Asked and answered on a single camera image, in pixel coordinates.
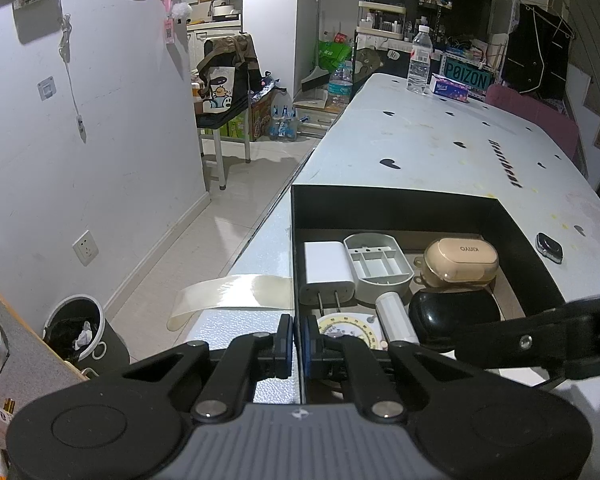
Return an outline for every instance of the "white cylinder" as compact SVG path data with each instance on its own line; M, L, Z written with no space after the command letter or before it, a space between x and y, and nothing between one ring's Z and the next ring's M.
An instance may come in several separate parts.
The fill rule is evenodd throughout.
M385 292L376 300L378 318L389 341L420 344L416 331L407 316L407 310L396 292Z

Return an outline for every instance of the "screw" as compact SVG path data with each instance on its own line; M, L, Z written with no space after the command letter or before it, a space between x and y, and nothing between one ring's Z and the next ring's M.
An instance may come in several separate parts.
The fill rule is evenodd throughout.
M520 338L518 346L520 346L521 350L529 350L533 343L534 343L533 338L529 334L526 334Z
M196 413L206 418L222 415L226 412L226 404L221 400L203 400L196 406Z
M371 407L371 411L382 418L394 418L394 416L401 415L404 408L393 400L381 400Z

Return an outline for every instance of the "trash can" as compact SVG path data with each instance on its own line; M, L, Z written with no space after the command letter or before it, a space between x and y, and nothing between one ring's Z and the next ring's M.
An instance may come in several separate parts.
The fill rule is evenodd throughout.
M69 319L88 321L92 330L97 327L93 339L78 356L77 363L75 363L78 370L92 368L98 375L101 375L128 366L129 352L126 345L104 317L100 303L86 294L75 294L65 298L52 310L46 320L42 339L60 357L65 358L64 352L62 349L54 348L54 343L57 345L58 342L50 340L49 336L52 335L52 329L59 321ZM69 343L75 340L79 334L78 330L75 336L70 336Z

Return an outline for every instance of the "tissue box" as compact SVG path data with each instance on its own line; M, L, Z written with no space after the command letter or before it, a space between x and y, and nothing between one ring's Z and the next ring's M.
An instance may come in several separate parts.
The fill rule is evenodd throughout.
M438 74L431 75L429 89L436 95L466 102L469 97L469 87L458 81L447 79Z

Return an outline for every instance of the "green bag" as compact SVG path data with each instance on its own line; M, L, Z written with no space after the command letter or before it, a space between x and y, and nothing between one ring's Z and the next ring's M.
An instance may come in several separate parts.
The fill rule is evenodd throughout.
M342 61L351 59L351 47L345 43L321 41L319 49L320 68L329 72L335 72Z

